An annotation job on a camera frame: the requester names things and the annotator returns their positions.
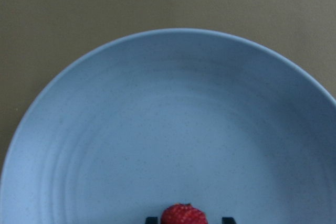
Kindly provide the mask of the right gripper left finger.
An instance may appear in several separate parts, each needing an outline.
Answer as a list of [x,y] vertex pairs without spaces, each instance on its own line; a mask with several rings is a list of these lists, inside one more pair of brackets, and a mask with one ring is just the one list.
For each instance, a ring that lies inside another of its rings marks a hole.
[[146,217],[145,224],[158,224],[158,217]]

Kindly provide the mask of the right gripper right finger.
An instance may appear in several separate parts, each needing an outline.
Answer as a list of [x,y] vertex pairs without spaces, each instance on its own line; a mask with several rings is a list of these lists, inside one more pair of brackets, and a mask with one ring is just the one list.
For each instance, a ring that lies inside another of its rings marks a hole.
[[233,217],[223,217],[222,224],[236,224],[236,221]]

